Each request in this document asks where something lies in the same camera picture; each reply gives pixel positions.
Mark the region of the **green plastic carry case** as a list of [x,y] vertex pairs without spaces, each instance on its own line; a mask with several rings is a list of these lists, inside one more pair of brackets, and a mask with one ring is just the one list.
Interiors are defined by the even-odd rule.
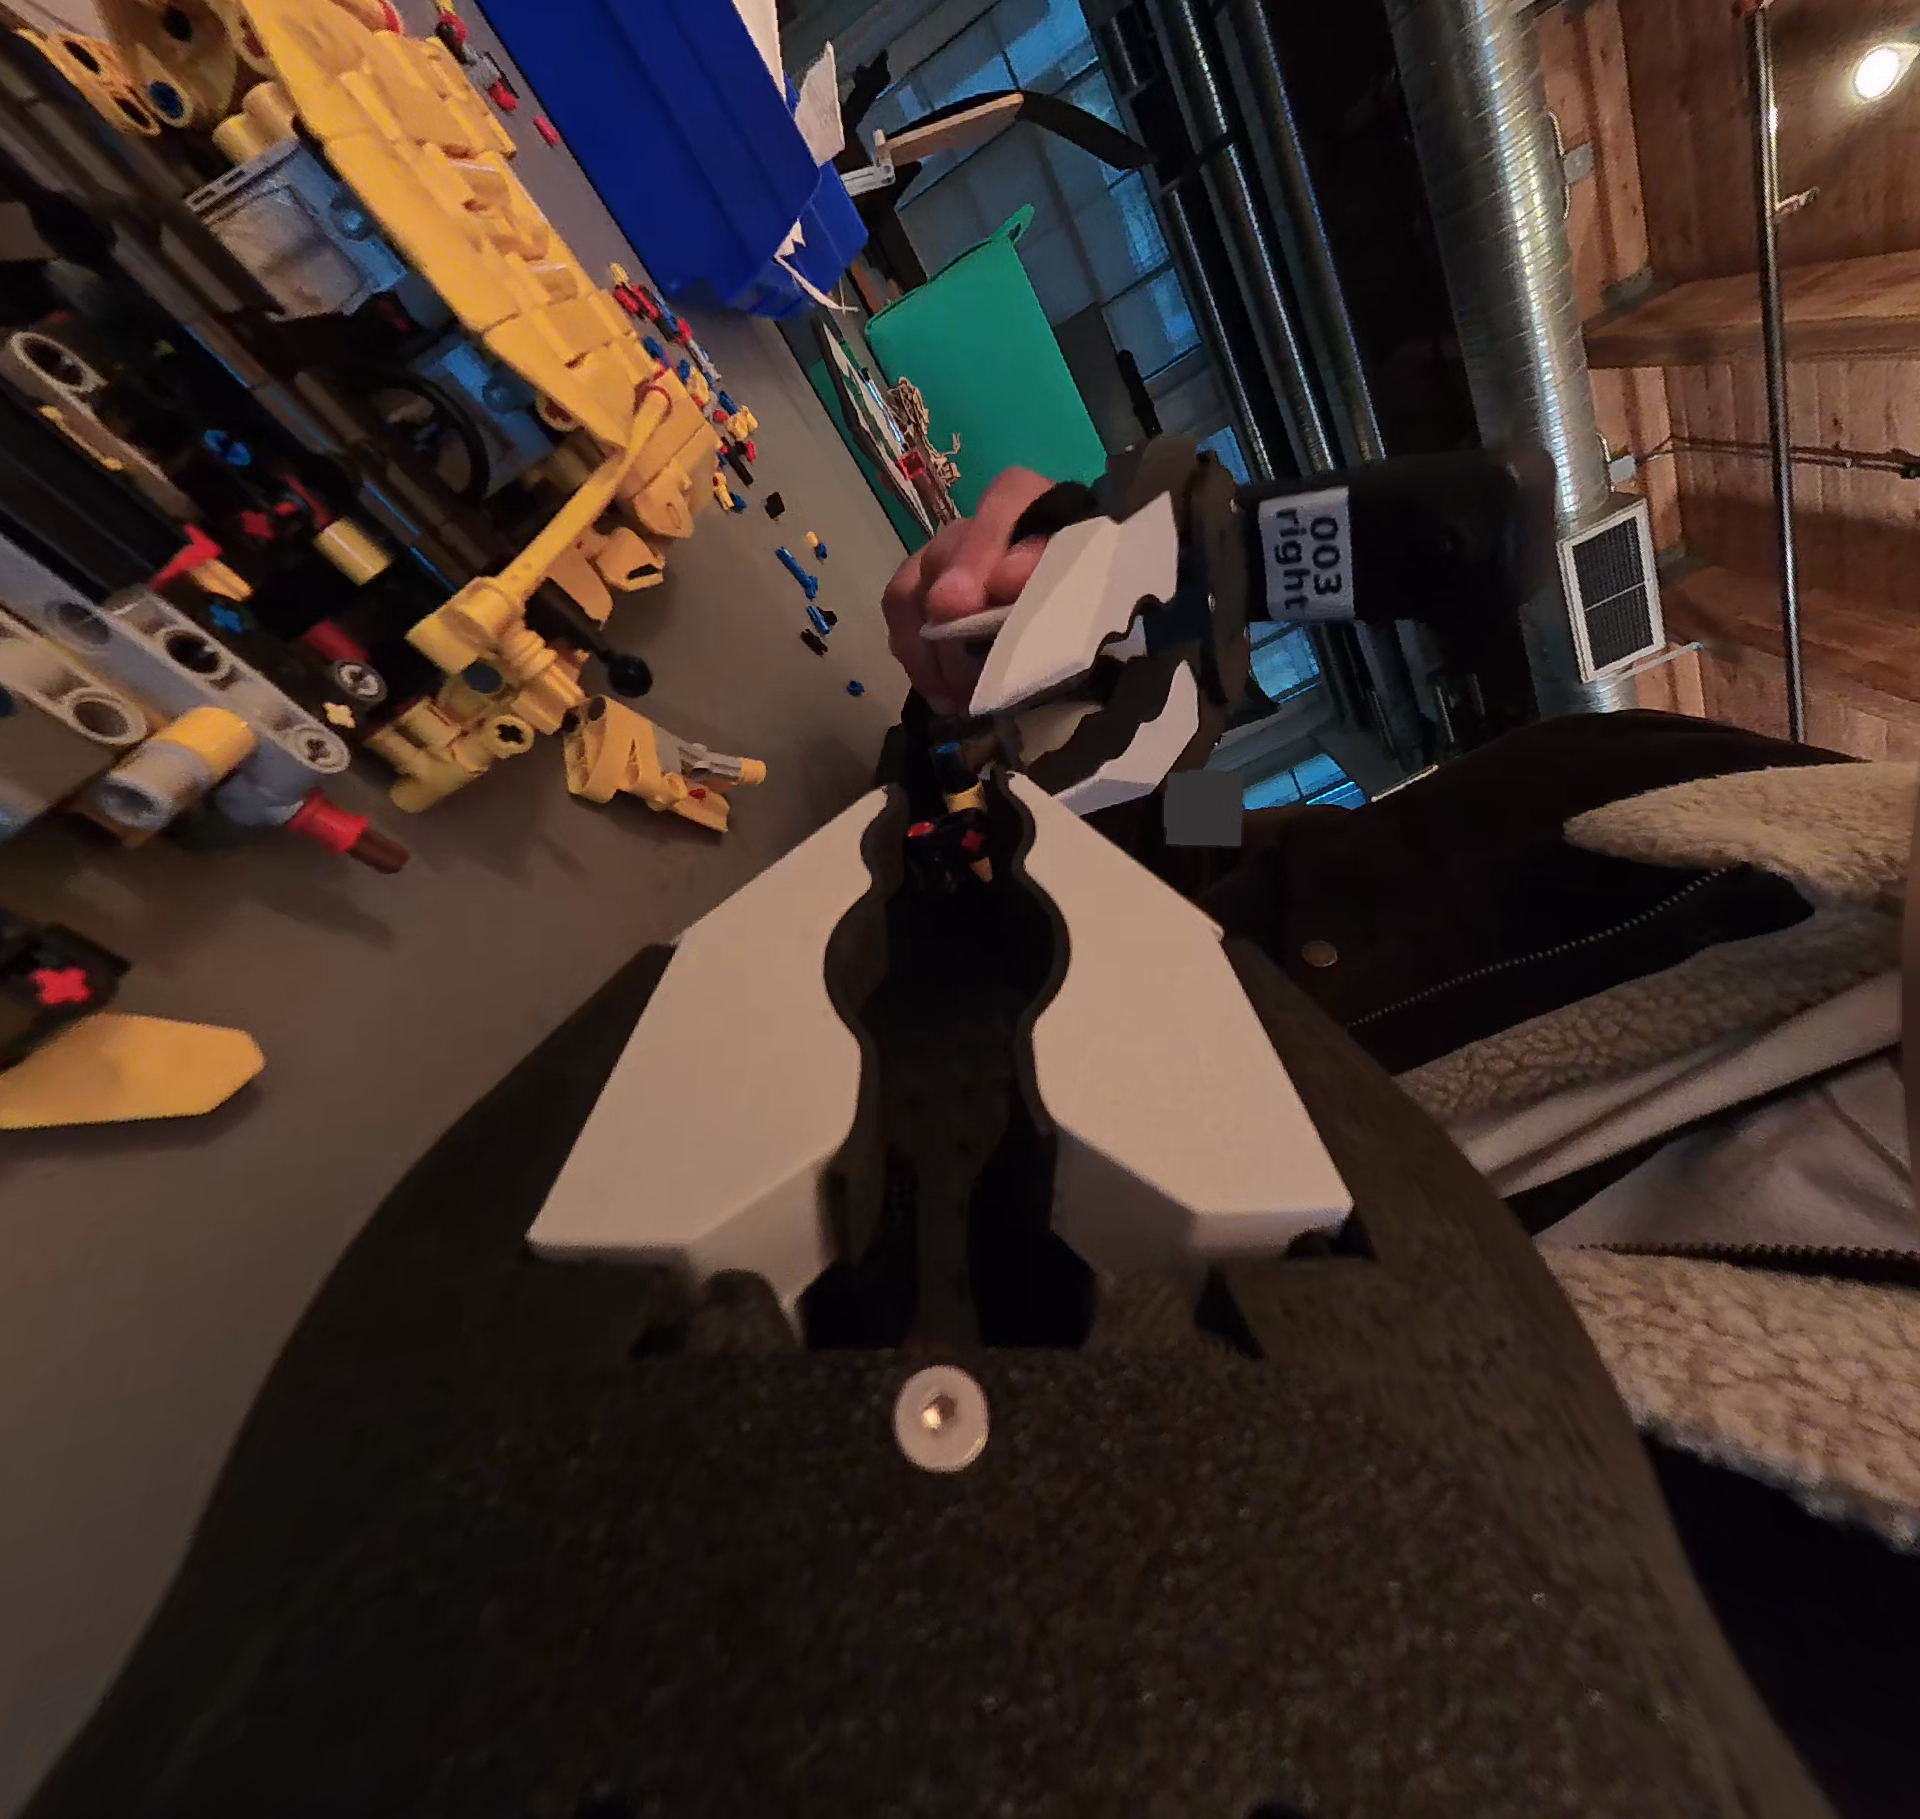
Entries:
[[980,243],[868,321],[889,381],[922,393],[928,445],[958,447],[948,487],[960,513],[1020,468],[1045,481],[1096,481],[1106,447],[1020,262],[1035,212],[1020,206]]

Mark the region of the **blue plastic bin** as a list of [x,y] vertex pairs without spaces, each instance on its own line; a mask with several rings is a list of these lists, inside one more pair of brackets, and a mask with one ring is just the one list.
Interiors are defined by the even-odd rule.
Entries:
[[730,0],[474,0],[665,295],[827,303],[866,243]]

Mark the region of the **grey desk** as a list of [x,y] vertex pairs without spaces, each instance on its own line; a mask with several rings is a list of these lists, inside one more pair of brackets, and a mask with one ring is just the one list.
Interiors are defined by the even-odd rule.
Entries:
[[553,741],[418,819],[371,763],[353,808],[397,875],[306,840],[124,851],[39,823],[4,905],[131,961],[116,1010],[250,1030],[265,1068],[194,1119],[4,1135],[3,1799],[17,1813],[140,1638],[287,1337],[400,1176],[637,950],[825,823],[903,680],[879,593],[900,540],[782,328],[697,313],[758,416],[770,522],[707,508],[611,634],[652,718],[758,756],[712,835],[564,786]]

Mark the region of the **small tan brick model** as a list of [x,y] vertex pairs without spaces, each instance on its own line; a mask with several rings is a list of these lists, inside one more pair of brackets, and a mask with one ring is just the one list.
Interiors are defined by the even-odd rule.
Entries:
[[905,503],[930,531],[958,522],[960,434],[939,434],[924,391],[910,380],[886,384],[862,373],[859,384],[877,412],[881,460],[900,481]]

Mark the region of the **person's right hand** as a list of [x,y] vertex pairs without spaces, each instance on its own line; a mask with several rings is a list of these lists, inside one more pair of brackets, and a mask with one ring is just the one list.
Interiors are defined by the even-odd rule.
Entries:
[[930,639],[924,626],[1018,601],[1047,540],[1018,538],[1017,526],[1047,491],[1041,474],[1009,468],[980,494],[973,516],[941,528],[905,558],[883,590],[886,646],[913,694],[939,717],[970,710],[978,660],[970,642]]

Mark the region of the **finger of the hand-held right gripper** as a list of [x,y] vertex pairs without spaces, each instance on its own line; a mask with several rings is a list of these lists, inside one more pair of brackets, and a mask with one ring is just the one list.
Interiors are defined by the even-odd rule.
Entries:
[[1043,700],[1091,673],[1100,654],[1144,631],[1177,594],[1173,499],[1155,496],[1121,519],[1088,518],[1045,538],[1018,599],[930,623],[930,646],[986,646],[970,715]]
[[1020,774],[1079,818],[1153,796],[1200,734],[1200,688],[1189,665],[1121,665],[1106,701]]

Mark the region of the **dark sherpa-lined jacket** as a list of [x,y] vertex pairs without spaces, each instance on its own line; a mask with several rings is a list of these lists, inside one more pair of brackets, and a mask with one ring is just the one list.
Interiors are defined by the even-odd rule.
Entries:
[[1915,760],[1633,710],[1181,866],[1567,1293],[1837,1815],[1915,1815]]

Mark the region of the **yellow black brick panel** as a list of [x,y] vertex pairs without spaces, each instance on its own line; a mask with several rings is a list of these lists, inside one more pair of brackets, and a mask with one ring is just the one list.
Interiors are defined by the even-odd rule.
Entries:
[[97,1012],[3,1072],[3,1132],[204,1116],[261,1066],[248,1030]]

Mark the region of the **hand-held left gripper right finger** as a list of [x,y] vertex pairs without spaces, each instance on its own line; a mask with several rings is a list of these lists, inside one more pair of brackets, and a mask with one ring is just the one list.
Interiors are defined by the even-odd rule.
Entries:
[[1026,778],[1002,883],[1050,942],[968,1206],[986,1341],[1086,1341],[1103,1284],[1335,1249],[1356,1203],[1221,929]]

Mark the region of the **small black-yellow Lego subassembly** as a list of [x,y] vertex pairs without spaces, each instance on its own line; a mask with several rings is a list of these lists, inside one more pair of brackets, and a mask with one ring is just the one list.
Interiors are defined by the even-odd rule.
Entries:
[[944,796],[944,811],[908,826],[903,834],[905,868],[930,895],[970,893],[973,885],[996,879],[994,823],[989,788],[980,775]]

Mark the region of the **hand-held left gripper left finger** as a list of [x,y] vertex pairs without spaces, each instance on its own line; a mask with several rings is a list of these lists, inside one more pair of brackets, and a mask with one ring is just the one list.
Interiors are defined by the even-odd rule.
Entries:
[[827,945],[905,803],[877,786],[677,937],[530,1222],[533,1254],[751,1274],[798,1323],[830,1266],[824,1176],[862,1084]]

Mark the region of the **yellow brick wing piece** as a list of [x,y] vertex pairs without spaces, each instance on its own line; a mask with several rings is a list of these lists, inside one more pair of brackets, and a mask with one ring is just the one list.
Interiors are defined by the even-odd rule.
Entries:
[[592,804],[637,798],[657,815],[726,831],[730,796],[766,783],[766,765],[684,740],[624,701],[592,697],[564,726],[564,778]]

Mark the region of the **curved black desk lamp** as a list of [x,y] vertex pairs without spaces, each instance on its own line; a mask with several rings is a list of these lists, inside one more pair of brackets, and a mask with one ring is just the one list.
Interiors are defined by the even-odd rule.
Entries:
[[868,189],[890,185],[910,166],[922,166],[941,153],[973,151],[1015,125],[1047,132],[1117,172],[1141,170],[1155,160],[1153,151],[1130,132],[1068,99],[1010,88],[967,97],[894,132],[877,127],[872,162],[863,167],[862,185]]

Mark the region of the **scattered small brick pieces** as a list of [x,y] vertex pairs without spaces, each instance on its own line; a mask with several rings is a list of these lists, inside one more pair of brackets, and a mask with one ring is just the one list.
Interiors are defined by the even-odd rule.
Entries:
[[[431,38],[497,109],[515,116],[522,109],[522,92],[493,52],[475,42],[456,2],[430,2],[436,14]],[[548,112],[533,112],[533,125],[551,148],[561,148],[561,136]],[[718,456],[712,463],[710,487],[721,511],[730,518],[745,516],[747,496],[736,485],[755,485],[758,418],[745,401],[728,391],[721,371],[697,342],[685,314],[677,313],[645,276],[632,279],[621,264],[609,264],[607,284],[611,300],[640,330],[641,350],[649,352],[653,361],[681,380],[690,396],[697,401],[704,424],[718,434]],[[837,615],[820,606],[817,585],[807,579],[807,570],[800,570],[800,590],[807,603],[807,618],[798,631],[803,649],[817,657],[827,657]],[[652,694],[653,674],[640,656],[601,648],[597,657],[616,695],[640,700]]]

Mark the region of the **yellow toy brick car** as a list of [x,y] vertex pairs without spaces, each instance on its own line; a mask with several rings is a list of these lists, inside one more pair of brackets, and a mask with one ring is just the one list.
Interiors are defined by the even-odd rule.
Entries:
[[4,0],[4,835],[398,872],[326,786],[419,815],[644,715],[597,649],[718,434],[391,0],[84,3]]

